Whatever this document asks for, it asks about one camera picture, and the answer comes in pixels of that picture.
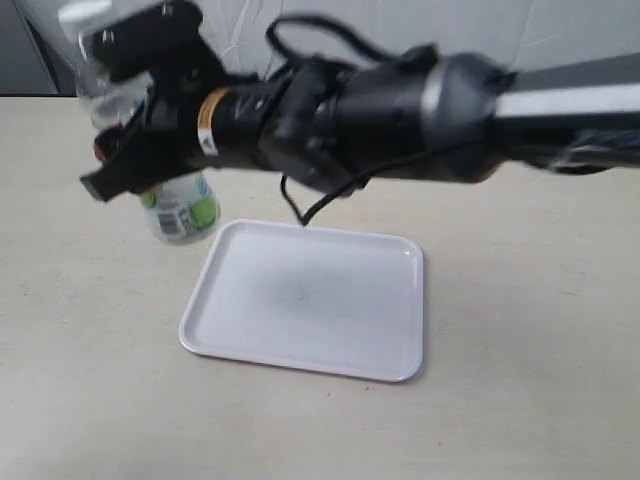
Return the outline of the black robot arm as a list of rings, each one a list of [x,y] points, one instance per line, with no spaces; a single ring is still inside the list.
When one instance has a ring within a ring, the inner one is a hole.
[[[214,56],[153,69],[148,99],[94,142],[97,200],[206,168],[280,173],[347,196],[375,177],[473,184],[504,162],[561,175],[639,164],[639,58],[509,72],[416,47],[362,69],[311,57],[263,79]]]

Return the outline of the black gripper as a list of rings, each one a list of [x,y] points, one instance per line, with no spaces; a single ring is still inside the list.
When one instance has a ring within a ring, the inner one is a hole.
[[[96,135],[93,150],[101,166],[81,177],[90,195],[108,202],[124,193],[141,193],[207,166],[197,134],[204,97],[228,79],[193,71],[177,77],[150,74],[147,98],[123,126]]]

